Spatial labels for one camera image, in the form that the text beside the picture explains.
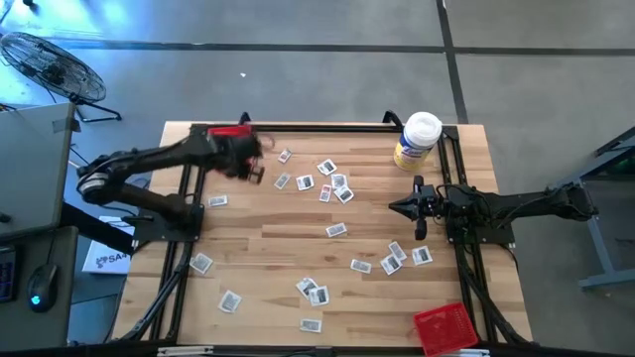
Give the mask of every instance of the plastic bottle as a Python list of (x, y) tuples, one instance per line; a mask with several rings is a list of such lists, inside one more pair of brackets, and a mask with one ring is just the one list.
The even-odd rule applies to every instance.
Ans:
[(443, 123), (427, 112), (413, 114), (395, 148), (395, 164), (402, 170), (415, 171), (423, 164), (441, 135)]

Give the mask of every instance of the scattered card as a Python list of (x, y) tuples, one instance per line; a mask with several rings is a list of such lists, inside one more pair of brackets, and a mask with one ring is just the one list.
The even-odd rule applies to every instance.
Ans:
[(358, 261), (357, 259), (353, 259), (350, 262), (350, 269), (365, 274), (370, 274), (370, 270), (372, 267), (373, 266), (370, 263)]
[(242, 297), (240, 297), (239, 295), (231, 291), (227, 291), (225, 295), (222, 297), (222, 299), (220, 300), (220, 303), (218, 304), (218, 308), (224, 312), (234, 313), (236, 312), (236, 308), (238, 308), (238, 305), (240, 304), (241, 301), (242, 301)]
[(280, 175), (280, 177), (278, 179), (276, 179), (276, 183), (274, 183), (274, 186), (277, 189), (283, 189), (285, 184), (287, 184), (287, 182), (289, 182), (290, 178), (291, 178), (291, 175), (289, 175), (287, 173), (283, 173), (282, 175)]
[(328, 300), (328, 288), (318, 287), (309, 291), (309, 301), (311, 306), (321, 306), (327, 304)]
[(286, 164), (290, 157), (291, 157), (291, 152), (289, 151), (289, 149), (285, 149), (285, 151), (283, 151), (278, 157), (278, 161), (283, 164)]
[(303, 177), (296, 178), (296, 182), (298, 183), (298, 190), (309, 189), (314, 186), (314, 176), (306, 175)]
[(399, 243), (397, 242), (390, 243), (388, 245), (388, 249), (390, 249), (390, 252), (400, 261), (405, 261), (406, 259), (408, 259), (408, 256), (406, 255), (404, 250), (401, 249), (401, 247), (399, 246)]
[(333, 186), (333, 189), (338, 189), (340, 187), (348, 186), (348, 181), (346, 179), (346, 175), (343, 174), (333, 174), (330, 177), (330, 185)]
[(415, 265), (430, 263), (433, 260), (433, 256), (430, 255), (428, 246), (413, 249), (413, 260)]
[(301, 319), (300, 331), (321, 333), (321, 320)]
[(346, 226), (344, 225), (344, 223), (337, 223), (334, 226), (326, 228), (326, 234), (328, 235), (328, 238), (340, 235), (342, 233), (346, 233)]
[(391, 275), (401, 269), (404, 265), (399, 259), (395, 258), (395, 256), (391, 254), (381, 261), (381, 266), (386, 271), (386, 274)]
[(337, 170), (337, 166), (331, 159), (327, 159), (323, 163), (317, 165), (317, 169), (324, 175), (329, 176)]
[(205, 275), (213, 262), (211, 258), (202, 253), (198, 253), (194, 258), (190, 259), (190, 266), (197, 272)]
[(300, 291), (300, 293), (306, 298), (309, 299), (309, 292), (318, 287), (318, 284), (311, 278), (304, 278), (300, 280), (299, 283), (296, 284), (296, 288)]
[(349, 200), (353, 199), (353, 197), (355, 196), (353, 194), (353, 191), (351, 191), (350, 188), (348, 188), (347, 186), (336, 189), (335, 195), (344, 204), (348, 202)]
[(322, 202), (329, 202), (330, 201), (330, 186), (328, 184), (323, 184), (321, 186), (321, 192), (319, 193), (319, 200)]
[(212, 197), (209, 199), (209, 206), (210, 207), (215, 207), (215, 206), (219, 206), (219, 205), (225, 205), (227, 204), (227, 195), (224, 194), (222, 196), (216, 196), (216, 197)]

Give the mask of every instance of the fan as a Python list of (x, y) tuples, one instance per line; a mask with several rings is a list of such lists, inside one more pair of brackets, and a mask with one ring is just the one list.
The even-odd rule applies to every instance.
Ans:
[(115, 114), (114, 117), (86, 119), (77, 108), (82, 122), (121, 120), (118, 112), (94, 104), (106, 97), (101, 77), (58, 46), (33, 35), (14, 32), (0, 39), (0, 52), (11, 66), (47, 90), (76, 105), (88, 105)]

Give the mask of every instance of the wooden table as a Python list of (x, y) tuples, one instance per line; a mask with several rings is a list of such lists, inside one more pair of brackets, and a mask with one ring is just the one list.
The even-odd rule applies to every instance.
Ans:
[[(167, 122), (161, 144), (183, 138), (191, 124)], [(483, 126), (459, 125), (458, 131), (469, 184), (497, 191)], [(403, 172), (393, 163), (398, 135), (272, 135), (276, 147), (262, 161), (267, 171), (261, 185), (229, 180), (217, 173), (206, 177), (203, 200), (228, 194), (229, 203), (206, 209), (193, 255), (203, 252), (214, 263), (205, 276), (190, 270), (179, 343), (419, 346), (413, 314), (459, 301), (461, 295), (454, 252), (445, 240), (444, 228), (429, 220), (428, 238), (415, 241), (414, 223), (388, 209), (389, 202), (407, 196), (412, 189), (413, 173)], [(293, 156), (282, 165), (277, 157), (285, 148)], [(329, 203), (318, 201), (319, 189), (330, 182), (316, 168), (325, 159), (333, 159), (337, 172), (348, 176), (355, 193), (350, 202), (341, 204), (334, 195)], [(162, 194), (177, 192), (181, 171), (154, 172), (150, 189)], [(298, 191), (292, 178), (283, 190), (277, 190), (273, 183), (281, 173), (293, 178), (312, 174), (316, 186)], [(428, 155), (421, 173), (426, 183), (442, 183), (437, 150)], [(193, 191), (193, 178), (195, 175), (189, 192)], [(325, 227), (338, 222), (346, 224), (348, 233), (327, 238)], [(393, 240), (409, 256), (412, 248), (427, 245), (434, 261), (415, 267), (409, 257), (404, 268), (387, 276), (379, 262), (390, 253), (388, 244)], [(165, 251), (165, 243), (152, 243), (132, 259), (113, 336), (130, 330), (154, 298)], [(483, 245), (482, 254), (492, 299), (517, 331), (530, 339), (513, 260), (498, 246)], [(372, 273), (350, 270), (353, 258), (371, 262)], [(328, 286), (328, 305), (311, 307), (300, 295), (296, 283), (303, 277)], [(217, 308), (226, 290), (243, 296), (234, 314)], [(477, 328), (485, 336), (479, 307), (474, 305)], [(166, 312), (164, 332), (172, 315), (171, 300)], [(302, 318), (321, 319), (322, 333), (300, 332)]]

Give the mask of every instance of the gray floor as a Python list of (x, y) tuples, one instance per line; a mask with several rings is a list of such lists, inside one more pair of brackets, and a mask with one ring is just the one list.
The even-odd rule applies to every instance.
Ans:
[[(434, 0), (20, 2), (2, 31), (114, 41), (441, 46)], [(454, 44), (500, 48), (633, 48), (630, 0), (446, 0)], [(87, 158), (155, 146), (166, 120), (376, 122), (431, 111), (457, 121), (443, 54), (72, 50), (101, 74), (102, 103), (121, 123), (84, 125), (73, 137)], [(458, 56), (470, 123), (484, 124), (502, 193), (542, 189), (635, 124), (634, 57)], [(47, 93), (0, 66), (0, 102), (48, 104)], [(73, 187), (69, 176), (67, 186)], [(73, 189), (69, 201), (81, 205)], [(91, 214), (104, 214), (83, 205)], [(536, 341), (631, 354), (635, 285), (583, 293), (599, 273), (585, 226), (556, 218), (514, 223), (527, 311)], [(83, 262), (87, 241), (78, 246)], [(116, 294), (120, 278), (77, 269), (73, 300)], [(99, 342), (114, 297), (77, 303), (69, 338)]]

